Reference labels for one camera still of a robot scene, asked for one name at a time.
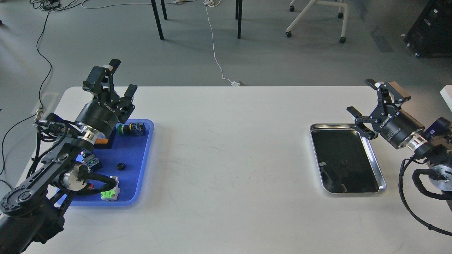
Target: silver tray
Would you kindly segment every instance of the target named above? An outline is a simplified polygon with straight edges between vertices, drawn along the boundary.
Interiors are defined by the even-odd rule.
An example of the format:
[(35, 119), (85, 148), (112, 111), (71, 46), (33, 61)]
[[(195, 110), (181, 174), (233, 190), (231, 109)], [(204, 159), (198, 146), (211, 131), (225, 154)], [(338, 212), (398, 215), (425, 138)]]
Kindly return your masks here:
[(313, 124), (310, 134), (322, 186), (327, 192), (386, 191), (370, 142), (353, 129), (353, 124)]

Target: black knob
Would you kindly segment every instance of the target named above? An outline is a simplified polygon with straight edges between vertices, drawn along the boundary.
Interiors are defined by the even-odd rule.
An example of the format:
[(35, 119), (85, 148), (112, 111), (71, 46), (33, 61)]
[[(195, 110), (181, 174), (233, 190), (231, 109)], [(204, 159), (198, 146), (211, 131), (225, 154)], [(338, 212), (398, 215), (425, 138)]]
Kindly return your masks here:
[(118, 170), (124, 170), (126, 168), (126, 165), (123, 162), (120, 162), (116, 167), (118, 168)]

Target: cable connector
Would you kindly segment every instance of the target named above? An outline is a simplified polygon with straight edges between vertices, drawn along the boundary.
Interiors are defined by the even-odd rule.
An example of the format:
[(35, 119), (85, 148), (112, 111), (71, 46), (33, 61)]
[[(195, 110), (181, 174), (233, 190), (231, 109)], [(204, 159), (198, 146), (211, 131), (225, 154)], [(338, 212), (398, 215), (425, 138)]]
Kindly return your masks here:
[(59, 0), (50, 0), (49, 4), (42, 7), (42, 10), (53, 10), (61, 7), (61, 3)]
[(42, 115), (44, 114), (44, 109), (43, 108), (38, 108), (36, 110), (36, 116), (34, 117), (35, 121), (41, 120)]
[(116, 186), (111, 190), (102, 191), (100, 193), (100, 199), (105, 201), (116, 201), (118, 199), (119, 192), (121, 191), (121, 189), (119, 188), (119, 177), (112, 175), (110, 176), (110, 178), (115, 179)]
[(243, 84), (242, 81), (239, 81), (238, 83), (236, 81), (231, 81), (231, 85), (232, 86), (247, 86), (247, 85)]

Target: white chair leg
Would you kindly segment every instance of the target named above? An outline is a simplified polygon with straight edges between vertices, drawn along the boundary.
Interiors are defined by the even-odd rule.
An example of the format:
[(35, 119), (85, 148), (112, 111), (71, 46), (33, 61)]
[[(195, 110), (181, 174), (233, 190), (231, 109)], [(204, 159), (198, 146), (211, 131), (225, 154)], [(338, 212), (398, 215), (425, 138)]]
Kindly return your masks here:
[(344, 13), (344, 8), (342, 6), (339, 6), (339, 13)]
[(308, 5), (300, 12), (300, 14), (295, 18), (295, 20), (290, 24), (290, 26), (286, 29), (286, 33), (290, 32), (290, 30), (298, 23), (298, 21), (303, 17), (303, 15), (311, 8), (313, 4), (315, 4), (317, 0), (310, 0)]
[(343, 6), (344, 9), (344, 20), (342, 21), (342, 33), (341, 33), (341, 37), (345, 37), (345, 30), (347, 30), (347, 21), (348, 21), (348, 5), (344, 4)]

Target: robotic arm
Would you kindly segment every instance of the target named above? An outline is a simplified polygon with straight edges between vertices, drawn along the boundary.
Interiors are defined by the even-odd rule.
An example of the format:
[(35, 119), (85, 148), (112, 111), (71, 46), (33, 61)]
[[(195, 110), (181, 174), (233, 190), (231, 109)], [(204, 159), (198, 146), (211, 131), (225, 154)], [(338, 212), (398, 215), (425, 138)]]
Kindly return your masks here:
[[(113, 74), (121, 62), (112, 59), (109, 65), (91, 70), (83, 90), (93, 99), (85, 105), (73, 124), (51, 113), (45, 120), (37, 120), (38, 130), (56, 137), (53, 146), (34, 159), (29, 176), (0, 201), (0, 254), (24, 251), (31, 242), (46, 243), (63, 230), (64, 213), (76, 195), (89, 195), (114, 188), (116, 181), (107, 176), (90, 173), (76, 161), (80, 152), (92, 153), (98, 138), (109, 137), (116, 123), (125, 123), (135, 106), (132, 97), (136, 85), (129, 85), (123, 97), (114, 91)], [(105, 183), (89, 189), (89, 179)], [(47, 187), (60, 190), (47, 198)], [(66, 195), (63, 203), (56, 202)]]
[[(372, 79), (366, 80), (369, 85), (377, 92), (377, 107), (370, 116), (363, 116), (354, 107), (348, 107), (347, 110), (355, 117), (354, 129), (369, 140), (375, 139), (380, 134), (395, 149), (405, 146), (409, 147), (414, 155), (409, 161), (424, 159), (428, 169), (416, 169), (413, 173), (413, 182), (417, 189), (424, 195), (439, 200), (447, 200), (452, 209), (452, 125), (451, 122), (439, 118), (427, 130), (416, 119), (403, 111), (403, 103), (411, 99), (411, 96), (401, 88), (396, 82), (377, 83)], [(372, 129), (366, 127), (365, 123), (370, 123)], [(416, 215), (412, 213), (406, 204), (403, 195), (402, 176), (409, 165), (402, 163), (399, 178), (399, 192), (402, 202), (405, 204), (411, 215), (424, 224)], [(430, 182), (442, 194), (428, 191), (420, 180), (420, 175), (428, 175)], [(425, 223), (431, 230), (438, 228)], [(452, 233), (438, 229), (435, 230), (443, 234), (452, 235)]]

